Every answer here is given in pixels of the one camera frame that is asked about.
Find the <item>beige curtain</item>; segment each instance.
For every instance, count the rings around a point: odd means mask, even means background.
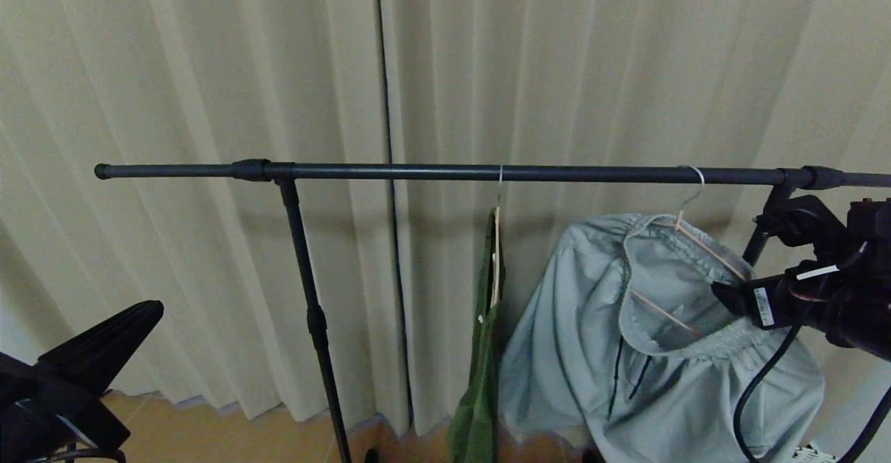
[[[4,298],[56,333],[161,299],[159,332],[117,387],[248,415],[285,402],[306,418],[324,396],[276,188],[100,182],[96,162],[887,172],[889,2],[379,0],[379,12],[378,0],[0,0]],[[299,189],[347,421],[379,411],[404,430],[410,380],[425,432],[466,386],[496,184]],[[675,212],[693,191],[506,184],[502,339],[567,222]],[[767,193],[707,187],[687,217],[741,250]],[[820,197],[844,214],[882,193]],[[759,273],[805,255],[774,243]],[[874,362],[806,339],[825,365],[827,416]]]

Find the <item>clothes rack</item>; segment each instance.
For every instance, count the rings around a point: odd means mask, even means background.
[[[824,190],[835,187],[891,188],[891,174],[843,172],[836,168],[700,168],[707,184],[772,186],[764,210],[788,199],[797,189]],[[561,167],[533,165],[411,165],[411,164],[295,164],[268,159],[245,159],[232,164],[197,165],[108,165],[98,164],[95,174],[109,178],[237,178],[248,181],[274,181],[287,210],[294,250],[297,255],[303,293],[306,296],[306,322],[312,336],[322,383],[331,410],[331,422],[343,463],[352,463],[347,431],[340,411],[337,383],[328,347],[328,327],[315,289],[306,231],[300,216],[295,180],[447,180],[447,181],[551,181],[583,183],[700,183],[700,174],[689,167]],[[743,254],[754,265],[769,235],[755,227]],[[365,454],[365,462],[378,460],[376,450]]]

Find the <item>tiled floor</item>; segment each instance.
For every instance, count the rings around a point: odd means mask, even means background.
[[[174,406],[154,397],[127,397],[118,393],[104,398],[107,406],[133,434],[122,448],[127,461],[233,461],[335,463],[340,461],[325,415],[297,423],[284,409],[273,409],[248,421],[238,410],[220,414],[206,404],[189,408]],[[446,462],[445,424],[424,437],[414,431],[397,438],[382,418],[374,418],[349,432],[354,462],[362,463],[370,447],[381,453],[381,463]],[[526,440],[521,446],[504,432],[499,441],[499,461],[565,463],[580,461],[566,441],[550,434]]]

